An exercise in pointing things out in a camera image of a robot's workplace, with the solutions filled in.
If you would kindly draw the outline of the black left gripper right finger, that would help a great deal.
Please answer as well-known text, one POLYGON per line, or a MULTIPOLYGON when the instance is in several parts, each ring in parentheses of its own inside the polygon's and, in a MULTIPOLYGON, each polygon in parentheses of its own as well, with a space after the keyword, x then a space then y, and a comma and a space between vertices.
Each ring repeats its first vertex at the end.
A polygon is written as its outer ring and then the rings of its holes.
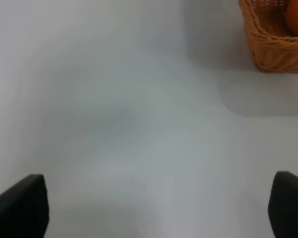
POLYGON ((298 238, 298 176, 287 171, 275 174, 268 216, 276 238, 298 238))

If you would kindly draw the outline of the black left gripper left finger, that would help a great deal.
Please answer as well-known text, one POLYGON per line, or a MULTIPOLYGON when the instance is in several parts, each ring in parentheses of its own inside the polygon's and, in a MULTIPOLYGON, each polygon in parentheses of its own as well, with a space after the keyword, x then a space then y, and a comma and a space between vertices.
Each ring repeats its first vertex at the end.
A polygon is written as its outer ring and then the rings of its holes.
POLYGON ((43 238, 49 212, 44 176, 26 176, 0 194, 0 238, 43 238))

